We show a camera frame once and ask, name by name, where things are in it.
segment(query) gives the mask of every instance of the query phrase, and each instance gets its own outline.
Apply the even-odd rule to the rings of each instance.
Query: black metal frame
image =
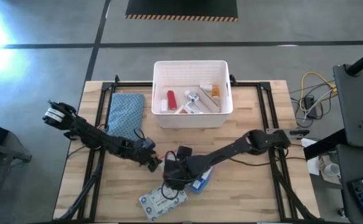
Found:
[[[264,97],[263,97],[263,90],[266,91],[267,97],[268,97],[268,102],[269,102],[269,108],[270,108],[270,112],[271,112],[271,120],[273,123],[273,127],[279,128],[278,118],[276,116],[275,105],[274,105],[274,101],[273,101],[270,82],[236,82],[235,77],[233,77],[233,75],[230,76],[230,79],[232,81],[232,83],[231,83],[232,87],[245,86],[245,87],[256,88],[264,129],[268,129],[270,127],[270,125],[268,124],[266,106],[265,106]],[[119,82],[119,78],[117,76],[115,78],[115,82],[104,82],[101,86],[101,95],[100,95],[100,100],[98,103],[98,110],[97,110],[95,125],[96,126],[100,125],[100,120],[101,120],[102,111],[103,111],[104,102],[105,102],[105,95],[108,90],[111,91],[111,94],[110,94],[110,101],[111,101],[112,93],[115,92],[116,87],[150,87],[150,86],[152,86],[152,82]],[[108,117],[110,114],[110,105],[111,104],[109,102],[105,124],[107,124],[107,122],[108,122]],[[279,158],[277,158],[275,156],[275,151],[269,151],[268,156],[270,158],[270,167],[271,167],[271,171],[273,174],[274,191],[275,191],[275,197],[276,197],[276,202],[277,202],[277,206],[278,206],[278,213],[280,216],[280,222],[313,223],[313,224],[317,224],[317,223],[332,224],[332,223],[334,223],[334,222],[324,222],[324,221],[319,221],[319,220],[300,220],[300,219],[298,219],[295,202],[297,201],[297,203],[299,203],[301,206],[303,206],[303,204],[298,200],[297,196],[293,193],[293,191],[291,189],[291,181],[290,181],[290,177],[289,177],[288,166],[286,164],[284,150],[283,149],[276,149],[276,150],[279,154]],[[92,165],[93,165],[94,155],[95,155],[95,152],[90,151],[89,156],[88,156],[87,166],[86,166],[86,174],[85,174],[84,183],[86,183],[89,180],[89,178],[92,174],[92,168],[93,168]],[[100,156],[99,156],[98,160],[102,164],[103,164],[104,157],[105,157],[105,152],[100,151]],[[277,167],[277,164],[276,164],[277,159],[279,160],[279,162],[281,164],[281,171],[279,171],[279,169]],[[85,210],[85,201],[84,201],[84,202],[82,202],[82,205],[79,208],[79,211],[77,214],[77,219],[53,220],[51,223],[53,223],[53,222],[54,223],[93,223],[93,222],[95,222],[98,195],[99,195],[99,190],[100,190],[101,172],[100,172],[98,180],[94,186],[92,204],[91,204],[89,217],[84,218],[84,210]],[[284,204],[282,201],[280,181],[283,182],[284,185],[287,184],[288,186],[290,186],[289,189],[285,189],[285,190],[287,192],[288,204],[289,204],[289,208],[291,211],[291,218],[287,218],[285,215],[285,207],[284,207]]]

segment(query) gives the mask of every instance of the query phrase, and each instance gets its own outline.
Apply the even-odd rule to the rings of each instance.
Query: blue towel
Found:
[[[141,129],[144,112],[144,95],[140,93],[112,94],[108,120],[108,134],[138,140],[134,129]]]

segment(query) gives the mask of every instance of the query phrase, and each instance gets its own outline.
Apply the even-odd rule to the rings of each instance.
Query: red object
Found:
[[[167,103],[170,110],[177,109],[176,97],[174,96],[174,92],[171,90],[167,91]]]

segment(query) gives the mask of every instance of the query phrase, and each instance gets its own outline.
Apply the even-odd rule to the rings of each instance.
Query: white cup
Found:
[[[324,173],[328,177],[337,177],[339,179],[341,178],[341,170],[339,168],[339,165],[337,165],[337,164],[327,165],[324,168]]]

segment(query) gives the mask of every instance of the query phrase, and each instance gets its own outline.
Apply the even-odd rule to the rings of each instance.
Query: yellow cable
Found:
[[[331,96],[327,96],[325,98],[323,98],[321,101],[324,101],[324,100],[328,100],[329,97],[332,98],[334,96],[337,95],[337,89],[336,89],[336,85],[333,84],[333,83],[329,83],[322,75],[316,73],[316,72],[306,72],[302,77],[301,77],[301,83],[300,83],[300,86],[301,86],[301,90],[300,90],[300,100],[299,100],[299,107],[302,111],[304,112],[307,112],[306,108],[303,107],[302,105],[302,101],[303,101],[303,89],[304,89],[304,79],[307,77],[307,75],[316,75],[318,76],[320,79],[323,80],[323,82],[325,84],[328,85],[328,87],[330,89],[333,89],[332,93],[331,93]]]

